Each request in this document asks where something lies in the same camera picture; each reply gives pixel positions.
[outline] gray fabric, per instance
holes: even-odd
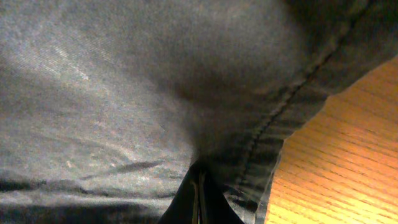
[[[264,223],[284,139],[398,53],[393,0],[1,7],[11,223],[153,223],[198,158],[245,223]]]

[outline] seam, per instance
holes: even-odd
[[[244,163],[244,170],[241,173],[241,176],[238,177],[238,185],[237,185],[237,190],[238,192],[242,193],[243,191],[240,189],[240,186],[243,184],[243,182],[245,181],[245,176],[247,175],[247,172],[249,170],[249,164],[251,163],[251,160],[254,156],[254,153],[258,147],[259,144],[259,140],[261,138],[261,136],[267,131],[267,129],[269,128],[269,126],[274,123],[274,121],[276,120],[276,118],[278,118],[288,107],[289,105],[291,105],[292,99],[293,97],[306,85],[308,84],[313,76],[319,71],[319,69],[326,65],[329,61],[329,59],[331,59],[331,57],[333,56],[334,53],[336,53],[337,51],[339,51],[339,49],[341,48],[342,43],[344,42],[344,40],[347,38],[347,36],[349,36],[349,34],[352,32],[352,30],[354,29],[356,23],[363,18],[363,16],[365,15],[365,13],[369,10],[369,8],[372,6],[373,2],[369,2],[364,9],[358,13],[358,15],[355,18],[352,18],[351,21],[347,21],[349,23],[349,29],[346,31],[345,34],[341,35],[341,37],[336,41],[337,43],[337,47],[335,47],[334,50],[332,50],[328,55],[325,56],[325,58],[320,61],[320,63],[318,65],[314,66],[314,69],[312,70],[312,72],[308,72],[307,75],[305,76],[305,79],[302,83],[298,84],[295,88],[293,88],[292,90],[290,90],[286,96],[287,99],[285,101],[283,101],[280,104],[280,107],[276,109],[275,113],[273,116],[271,116],[271,118],[269,119],[269,121],[260,129],[260,131],[257,134],[253,135],[253,138],[251,140],[251,142],[249,144],[251,144],[251,147],[249,148],[249,152],[246,154],[246,161]]]

